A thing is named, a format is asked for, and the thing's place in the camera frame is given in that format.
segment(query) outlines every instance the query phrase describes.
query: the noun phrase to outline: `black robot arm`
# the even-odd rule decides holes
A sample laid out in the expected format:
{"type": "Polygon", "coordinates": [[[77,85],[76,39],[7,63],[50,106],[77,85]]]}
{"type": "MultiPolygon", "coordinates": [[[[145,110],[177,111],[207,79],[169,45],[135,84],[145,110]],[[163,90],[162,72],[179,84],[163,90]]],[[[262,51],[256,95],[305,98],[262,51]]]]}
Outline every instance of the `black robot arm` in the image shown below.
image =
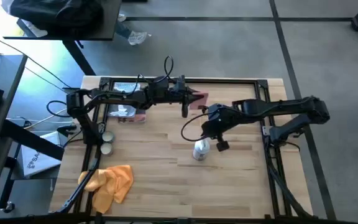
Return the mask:
{"type": "Polygon", "coordinates": [[[196,100],[204,98],[204,95],[197,95],[197,91],[188,87],[185,83],[185,76],[171,79],[157,77],[146,87],[131,93],[119,91],[103,91],[97,88],[92,90],[78,90],[67,94],[67,113],[78,120],[83,130],[85,144],[98,144],[101,136],[98,125],[90,119],[88,113],[100,104],[130,105],[136,109],[147,110],[158,103],[181,103],[181,115],[186,118],[188,105],[196,100]],[[169,79],[174,85],[169,87],[169,79]],[[85,104],[84,96],[91,98],[85,104]]]}
{"type": "Polygon", "coordinates": [[[280,100],[264,102],[262,100],[233,101],[232,106],[214,104],[208,108],[208,121],[201,127],[202,136],[217,139],[219,151],[229,148],[223,140],[223,133],[238,124],[249,124],[261,121],[266,116],[300,114],[283,126],[271,127],[270,143],[283,144],[292,133],[302,133],[302,128],[309,124],[324,124],[329,120],[329,113],[323,101],[316,97],[301,100],[280,100]]]}

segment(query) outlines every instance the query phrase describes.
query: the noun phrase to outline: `black desk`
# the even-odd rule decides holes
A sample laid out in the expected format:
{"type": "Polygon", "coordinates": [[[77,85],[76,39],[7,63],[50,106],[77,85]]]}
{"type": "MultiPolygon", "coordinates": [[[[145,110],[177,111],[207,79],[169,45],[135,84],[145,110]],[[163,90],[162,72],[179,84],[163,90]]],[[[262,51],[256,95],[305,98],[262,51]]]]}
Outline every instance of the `black desk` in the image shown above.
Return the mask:
{"type": "MultiPolygon", "coordinates": [[[[121,0],[101,0],[103,7],[103,23],[94,32],[82,37],[80,40],[102,40],[112,41],[116,30],[116,21],[121,6],[121,0]]],[[[21,20],[18,20],[17,25],[25,32],[26,36],[4,36],[5,39],[18,40],[61,40],[69,51],[75,62],[80,66],[85,75],[96,75],[91,65],[85,59],[80,48],[76,44],[78,38],[71,36],[51,36],[36,37],[21,20]]]]}
{"type": "Polygon", "coordinates": [[[19,86],[27,57],[24,55],[0,55],[0,89],[4,90],[0,106],[0,175],[6,166],[7,154],[12,141],[38,150],[42,154],[62,159],[63,149],[38,137],[21,126],[5,120],[13,97],[19,86]]]}

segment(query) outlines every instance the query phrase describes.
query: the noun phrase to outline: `yellow cloth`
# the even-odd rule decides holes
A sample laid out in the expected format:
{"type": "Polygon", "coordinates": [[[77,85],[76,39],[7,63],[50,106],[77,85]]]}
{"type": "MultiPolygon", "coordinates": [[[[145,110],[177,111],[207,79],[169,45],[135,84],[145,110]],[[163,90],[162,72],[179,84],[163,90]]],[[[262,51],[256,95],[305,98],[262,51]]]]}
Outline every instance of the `yellow cloth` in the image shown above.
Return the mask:
{"type": "MultiPolygon", "coordinates": [[[[78,184],[87,173],[88,171],[81,173],[78,184]]],[[[92,206],[97,212],[104,214],[109,210],[113,200],[122,203],[133,183],[134,176],[130,165],[114,166],[96,170],[85,186],[85,190],[89,192],[97,190],[92,198],[92,206]]]]}

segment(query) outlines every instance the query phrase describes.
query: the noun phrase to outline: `concrete floor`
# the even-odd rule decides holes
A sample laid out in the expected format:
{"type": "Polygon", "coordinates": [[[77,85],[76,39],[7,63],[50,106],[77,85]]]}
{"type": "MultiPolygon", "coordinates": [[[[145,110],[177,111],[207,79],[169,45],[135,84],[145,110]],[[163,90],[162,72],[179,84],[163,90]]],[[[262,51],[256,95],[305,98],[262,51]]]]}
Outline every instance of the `concrete floor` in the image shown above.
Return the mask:
{"type": "MultiPolygon", "coordinates": [[[[358,0],[275,2],[280,17],[352,17],[358,12],[358,0]]],[[[98,75],[162,75],[163,60],[169,54],[175,59],[173,75],[282,78],[288,97],[294,97],[274,22],[147,21],[144,18],[271,17],[268,0],[149,0],[147,4],[123,4],[122,12],[143,17],[143,21],[126,24],[134,30],[150,32],[152,37],[136,47],[120,37],[114,42],[83,42],[83,53],[98,75]]],[[[358,33],[350,28],[349,22],[281,22],[281,26],[302,96],[320,97],[331,113],[328,123],[312,126],[312,130],[336,215],[340,220],[358,222],[358,33]]],[[[69,85],[80,85],[83,73],[61,43],[7,42],[69,85]]],[[[33,63],[28,62],[27,66],[61,86],[33,63]]],[[[64,93],[25,71],[9,116],[44,118],[48,116],[46,103],[64,97],[64,93]],[[40,91],[31,89],[34,82],[40,91]],[[23,107],[31,110],[23,112],[23,107]]],[[[43,124],[37,129],[53,128],[43,124]]],[[[301,148],[314,214],[325,217],[304,140],[301,148]]],[[[11,195],[17,208],[7,215],[0,212],[0,217],[46,213],[52,195],[49,187],[47,180],[18,182],[11,195]],[[30,193],[23,197],[23,191],[30,193]]]]}

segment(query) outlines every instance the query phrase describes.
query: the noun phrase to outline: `white cup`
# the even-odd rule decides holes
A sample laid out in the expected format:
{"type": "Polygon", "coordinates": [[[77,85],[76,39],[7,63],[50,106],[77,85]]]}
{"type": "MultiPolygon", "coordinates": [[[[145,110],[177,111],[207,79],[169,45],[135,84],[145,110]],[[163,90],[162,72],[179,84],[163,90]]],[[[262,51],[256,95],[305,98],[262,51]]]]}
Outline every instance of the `white cup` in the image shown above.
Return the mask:
{"type": "Polygon", "coordinates": [[[109,142],[105,142],[100,146],[100,151],[105,156],[110,156],[112,154],[112,145],[109,142]]]}
{"type": "Polygon", "coordinates": [[[114,141],[114,134],[111,131],[105,131],[102,134],[102,139],[104,142],[112,143],[114,141]]]}

